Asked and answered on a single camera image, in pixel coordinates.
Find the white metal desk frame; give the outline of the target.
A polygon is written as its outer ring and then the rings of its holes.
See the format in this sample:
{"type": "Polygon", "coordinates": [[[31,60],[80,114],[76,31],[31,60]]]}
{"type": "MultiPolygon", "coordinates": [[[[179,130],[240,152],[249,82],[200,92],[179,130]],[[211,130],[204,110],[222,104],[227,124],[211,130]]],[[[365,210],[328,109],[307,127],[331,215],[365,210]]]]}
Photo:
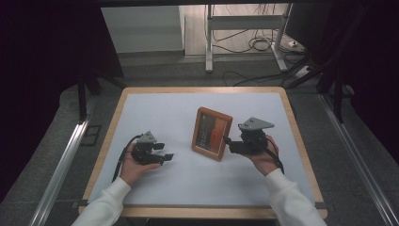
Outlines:
{"type": "Polygon", "coordinates": [[[212,32],[215,30],[239,30],[239,29],[277,29],[278,34],[270,44],[271,50],[282,72],[287,72],[288,68],[280,52],[282,40],[287,21],[289,19],[292,4],[288,4],[281,15],[244,15],[244,16],[213,16],[212,6],[207,6],[205,21],[205,31],[207,35],[205,52],[205,71],[213,71],[213,46],[212,32]]]}

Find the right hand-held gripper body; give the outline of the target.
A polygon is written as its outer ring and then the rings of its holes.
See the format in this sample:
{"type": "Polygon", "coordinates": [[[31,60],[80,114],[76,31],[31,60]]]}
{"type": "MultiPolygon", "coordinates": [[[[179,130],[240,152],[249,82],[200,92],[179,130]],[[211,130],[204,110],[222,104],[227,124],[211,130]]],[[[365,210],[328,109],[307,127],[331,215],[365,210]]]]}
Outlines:
{"type": "Polygon", "coordinates": [[[268,140],[263,130],[273,127],[273,123],[255,117],[250,117],[245,122],[239,123],[241,141],[230,141],[230,151],[239,154],[256,154],[266,151],[268,140]]]}

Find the person's right hand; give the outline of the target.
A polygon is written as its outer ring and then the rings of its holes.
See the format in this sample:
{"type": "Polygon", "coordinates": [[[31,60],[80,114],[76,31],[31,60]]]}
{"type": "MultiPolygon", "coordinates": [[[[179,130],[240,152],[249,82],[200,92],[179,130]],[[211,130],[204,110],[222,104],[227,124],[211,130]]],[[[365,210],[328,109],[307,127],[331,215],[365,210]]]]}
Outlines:
{"type": "MultiPolygon", "coordinates": [[[[266,139],[268,140],[266,148],[274,155],[279,155],[279,148],[276,145],[275,140],[271,136],[266,136],[266,139]]],[[[266,176],[278,168],[278,164],[266,152],[248,155],[247,158],[263,176],[266,176]]]]}

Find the wooden table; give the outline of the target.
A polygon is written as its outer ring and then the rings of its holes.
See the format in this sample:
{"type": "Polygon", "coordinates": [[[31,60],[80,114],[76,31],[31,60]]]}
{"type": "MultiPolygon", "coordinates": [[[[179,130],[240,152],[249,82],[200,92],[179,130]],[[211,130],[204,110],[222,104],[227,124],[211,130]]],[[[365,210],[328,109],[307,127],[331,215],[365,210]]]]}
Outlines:
{"type": "MultiPolygon", "coordinates": [[[[88,182],[84,195],[84,202],[92,202],[97,194],[93,187],[101,173],[105,158],[107,156],[107,147],[109,147],[112,137],[117,127],[117,121],[120,118],[123,105],[130,94],[141,93],[268,93],[276,92],[280,95],[286,110],[288,121],[291,124],[295,137],[296,145],[299,149],[299,155],[307,173],[311,191],[314,196],[310,200],[319,211],[322,217],[327,215],[326,204],[321,195],[317,180],[315,179],[307,151],[304,147],[302,137],[298,130],[293,110],[290,106],[286,91],[279,87],[266,88],[218,88],[218,87],[199,87],[199,88],[128,88],[125,89],[118,102],[118,106],[112,118],[109,129],[106,133],[103,147],[98,155],[95,167],[88,182]]],[[[267,206],[215,206],[215,205],[133,205],[124,202],[122,212],[127,218],[224,218],[224,219],[272,219],[275,214],[270,205],[267,206]]]]}

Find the white table mat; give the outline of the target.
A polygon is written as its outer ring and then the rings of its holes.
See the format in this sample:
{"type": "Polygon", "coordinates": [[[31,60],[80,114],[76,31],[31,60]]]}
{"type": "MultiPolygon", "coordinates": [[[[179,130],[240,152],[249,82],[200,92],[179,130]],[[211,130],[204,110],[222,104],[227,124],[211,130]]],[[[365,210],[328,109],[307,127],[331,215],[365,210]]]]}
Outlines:
{"type": "Polygon", "coordinates": [[[267,206],[269,193],[263,176],[245,157],[225,152],[215,161],[192,150],[197,111],[207,107],[232,118],[229,136],[239,139],[238,128],[251,117],[271,122],[267,134],[279,147],[286,177],[302,193],[314,198],[299,155],[291,124],[280,95],[268,93],[141,93],[128,95],[93,190],[112,182],[120,154],[134,136],[147,131],[164,143],[171,161],[145,173],[125,197],[133,205],[267,206]]]}

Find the person's left hand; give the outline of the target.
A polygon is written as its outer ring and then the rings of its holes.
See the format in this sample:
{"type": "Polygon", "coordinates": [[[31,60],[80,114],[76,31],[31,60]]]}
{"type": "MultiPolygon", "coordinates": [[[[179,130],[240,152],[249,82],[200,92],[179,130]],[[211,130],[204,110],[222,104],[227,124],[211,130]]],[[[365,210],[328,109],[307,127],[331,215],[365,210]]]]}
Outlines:
{"type": "Polygon", "coordinates": [[[155,170],[161,167],[160,164],[140,165],[131,155],[134,143],[128,146],[128,149],[122,159],[122,166],[120,170],[120,178],[129,186],[132,186],[143,174],[147,171],[155,170]]]}

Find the black metal stand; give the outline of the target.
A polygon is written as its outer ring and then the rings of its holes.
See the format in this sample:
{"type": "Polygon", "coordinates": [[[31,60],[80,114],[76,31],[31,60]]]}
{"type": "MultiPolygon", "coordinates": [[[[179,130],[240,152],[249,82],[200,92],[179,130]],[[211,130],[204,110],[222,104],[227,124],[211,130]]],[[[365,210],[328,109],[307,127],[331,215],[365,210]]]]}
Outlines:
{"type": "Polygon", "coordinates": [[[102,73],[99,70],[81,70],[79,74],[77,74],[79,123],[82,123],[88,117],[86,90],[93,95],[99,95],[103,90],[100,85],[99,78],[102,78],[103,80],[120,89],[126,88],[126,85],[120,82],[118,79],[102,73]]]}
{"type": "Polygon", "coordinates": [[[348,17],[342,23],[342,26],[338,29],[340,41],[335,46],[330,58],[324,64],[317,66],[314,70],[284,86],[286,89],[293,89],[310,80],[311,78],[314,78],[316,75],[322,74],[322,77],[316,86],[316,90],[318,93],[327,93],[331,87],[334,88],[332,110],[333,115],[339,123],[343,123],[343,54],[359,25],[359,18],[361,17],[362,10],[355,9],[353,12],[349,13],[348,17]]]}

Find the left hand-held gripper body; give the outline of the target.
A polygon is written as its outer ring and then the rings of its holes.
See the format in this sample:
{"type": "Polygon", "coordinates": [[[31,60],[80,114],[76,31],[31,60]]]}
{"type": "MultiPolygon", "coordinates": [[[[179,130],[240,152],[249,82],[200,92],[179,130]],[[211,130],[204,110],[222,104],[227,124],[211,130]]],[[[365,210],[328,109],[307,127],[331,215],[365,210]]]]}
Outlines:
{"type": "Polygon", "coordinates": [[[136,145],[131,152],[134,160],[140,165],[163,164],[164,162],[160,162],[162,155],[152,154],[155,143],[158,142],[151,131],[142,134],[136,141],[136,145]]]}

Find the dark curtain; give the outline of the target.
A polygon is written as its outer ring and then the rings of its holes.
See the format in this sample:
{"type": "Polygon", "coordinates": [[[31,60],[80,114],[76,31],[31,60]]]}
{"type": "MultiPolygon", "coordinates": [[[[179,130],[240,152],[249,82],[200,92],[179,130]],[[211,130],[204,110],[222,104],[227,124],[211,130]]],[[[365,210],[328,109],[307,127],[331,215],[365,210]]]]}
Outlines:
{"type": "Polygon", "coordinates": [[[81,70],[123,76],[100,7],[78,0],[0,0],[0,202],[81,70]]]}
{"type": "Polygon", "coordinates": [[[399,0],[329,0],[327,24],[313,60],[323,63],[343,40],[356,9],[367,11],[340,58],[352,106],[399,161],[399,0]]]}

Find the aluminium rail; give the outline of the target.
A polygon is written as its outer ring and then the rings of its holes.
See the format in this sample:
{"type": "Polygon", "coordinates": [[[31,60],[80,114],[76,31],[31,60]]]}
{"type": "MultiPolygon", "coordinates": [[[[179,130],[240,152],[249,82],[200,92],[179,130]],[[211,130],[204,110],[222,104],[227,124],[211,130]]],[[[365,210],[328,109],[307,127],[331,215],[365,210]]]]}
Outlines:
{"type": "Polygon", "coordinates": [[[346,130],[344,124],[338,120],[333,111],[333,103],[328,99],[326,94],[319,94],[319,99],[321,100],[327,115],[333,124],[333,127],[338,134],[338,137],[342,141],[352,164],[354,165],[361,181],[364,183],[368,193],[373,200],[375,207],[382,217],[386,226],[399,226],[399,214],[393,210],[393,206],[388,200],[385,192],[378,184],[374,175],[368,168],[366,162],[361,156],[359,149],[353,139],[350,137],[348,131],[346,130]]]}
{"type": "Polygon", "coordinates": [[[81,140],[88,127],[88,121],[78,123],[69,139],[69,142],[61,155],[56,169],[46,187],[43,196],[31,218],[28,226],[44,226],[50,212],[56,202],[56,197],[62,187],[68,171],[72,165],[72,161],[79,148],[81,140]]]}

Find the white cabinet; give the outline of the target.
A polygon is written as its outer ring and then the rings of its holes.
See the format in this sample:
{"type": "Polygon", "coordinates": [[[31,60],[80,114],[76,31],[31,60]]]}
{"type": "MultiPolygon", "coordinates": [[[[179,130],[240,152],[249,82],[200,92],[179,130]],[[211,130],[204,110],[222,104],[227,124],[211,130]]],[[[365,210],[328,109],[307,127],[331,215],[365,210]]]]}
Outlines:
{"type": "Polygon", "coordinates": [[[102,8],[118,53],[182,51],[178,6],[102,8]]]}

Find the dark floor grille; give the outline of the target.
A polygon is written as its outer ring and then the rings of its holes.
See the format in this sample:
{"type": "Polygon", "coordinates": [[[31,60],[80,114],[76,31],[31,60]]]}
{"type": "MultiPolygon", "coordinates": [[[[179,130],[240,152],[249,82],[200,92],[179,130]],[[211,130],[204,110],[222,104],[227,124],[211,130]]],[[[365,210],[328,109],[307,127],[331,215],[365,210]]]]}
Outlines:
{"type": "Polygon", "coordinates": [[[101,125],[90,125],[84,133],[80,145],[84,147],[95,146],[98,141],[101,129],[101,125]]]}

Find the wooden picture frame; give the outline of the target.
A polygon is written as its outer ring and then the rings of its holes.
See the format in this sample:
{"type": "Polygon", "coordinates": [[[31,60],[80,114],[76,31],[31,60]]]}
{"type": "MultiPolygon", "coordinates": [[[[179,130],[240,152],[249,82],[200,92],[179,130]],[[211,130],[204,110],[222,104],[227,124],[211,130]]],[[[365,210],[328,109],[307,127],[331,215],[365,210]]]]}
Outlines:
{"type": "Polygon", "coordinates": [[[192,137],[192,150],[220,161],[226,147],[224,137],[229,135],[231,123],[231,116],[200,107],[197,111],[192,137]]]}

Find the white power strip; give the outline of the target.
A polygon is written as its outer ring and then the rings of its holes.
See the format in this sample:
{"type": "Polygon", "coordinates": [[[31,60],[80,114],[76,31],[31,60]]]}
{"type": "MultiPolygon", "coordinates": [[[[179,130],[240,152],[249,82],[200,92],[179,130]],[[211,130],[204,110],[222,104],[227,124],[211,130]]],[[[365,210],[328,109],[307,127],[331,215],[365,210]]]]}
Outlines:
{"type": "Polygon", "coordinates": [[[306,75],[307,73],[309,73],[310,71],[313,70],[312,66],[304,66],[302,69],[300,69],[296,74],[295,77],[296,78],[300,78],[304,75],[306,75]]]}

